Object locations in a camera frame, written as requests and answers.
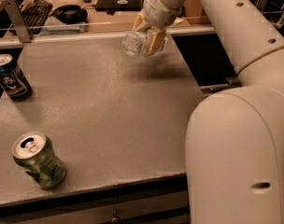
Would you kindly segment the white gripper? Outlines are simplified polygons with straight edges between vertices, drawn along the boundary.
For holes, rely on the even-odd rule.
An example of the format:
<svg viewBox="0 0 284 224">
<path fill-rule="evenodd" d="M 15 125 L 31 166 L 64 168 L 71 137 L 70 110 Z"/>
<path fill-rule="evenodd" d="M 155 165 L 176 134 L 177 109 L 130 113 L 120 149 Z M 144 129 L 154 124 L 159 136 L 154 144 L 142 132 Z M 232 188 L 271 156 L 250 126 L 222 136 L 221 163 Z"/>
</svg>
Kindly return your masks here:
<svg viewBox="0 0 284 224">
<path fill-rule="evenodd" d="M 135 17 L 134 32 L 143 32 L 145 36 L 142 54 L 151 56 L 159 51 L 165 43 L 166 31 L 160 29 L 171 25 L 178 15 L 179 0 L 144 0 L 143 10 Z"/>
</svg>

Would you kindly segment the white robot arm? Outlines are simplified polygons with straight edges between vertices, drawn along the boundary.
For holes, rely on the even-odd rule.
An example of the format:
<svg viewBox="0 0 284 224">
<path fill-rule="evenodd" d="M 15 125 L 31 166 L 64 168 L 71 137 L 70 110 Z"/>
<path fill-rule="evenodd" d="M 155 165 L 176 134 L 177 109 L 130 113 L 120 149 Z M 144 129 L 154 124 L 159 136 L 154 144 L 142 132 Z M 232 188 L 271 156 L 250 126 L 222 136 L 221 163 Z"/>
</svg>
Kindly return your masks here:
<svg viewBox="0 0 284 224">
<path fill-rule="evenodd" d="M 145 0 L 146 54 L 185 0 Z M 284 37 L 249 0 L 199 0 L 241 82 L 192 112 L 186 173 L 192 224 L 284 224 Z"/>
</svg>

